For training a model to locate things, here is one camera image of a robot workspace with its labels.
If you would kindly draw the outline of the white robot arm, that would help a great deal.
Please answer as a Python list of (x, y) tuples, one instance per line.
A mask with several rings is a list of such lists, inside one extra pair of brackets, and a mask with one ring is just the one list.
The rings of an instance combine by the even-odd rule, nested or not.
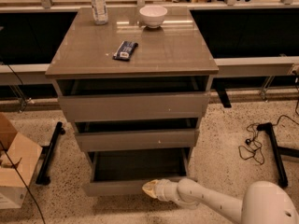
[(142, 189), (153, 199), (184, 208), (195, 209), (202, 203), (234, 224), (299, 224), (299, 214), (290, 196), (267, 181), (252, 183), (241, 200), (207, 189), (188, 178), (179, 182), (155, 179)]

